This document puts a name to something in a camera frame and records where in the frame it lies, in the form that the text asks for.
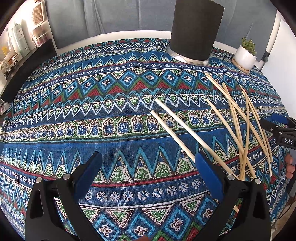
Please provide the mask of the person's right hand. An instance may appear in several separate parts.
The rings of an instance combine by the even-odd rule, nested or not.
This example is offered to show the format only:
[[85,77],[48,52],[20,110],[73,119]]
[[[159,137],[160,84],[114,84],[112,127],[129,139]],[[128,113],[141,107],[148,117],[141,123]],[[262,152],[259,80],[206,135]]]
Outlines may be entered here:
[[293,157],[290,154],[287,154],[285,157],[285,162],[287,164],[285,175],[288,179],[291,179],[295,171],[295,166],[293,165]]

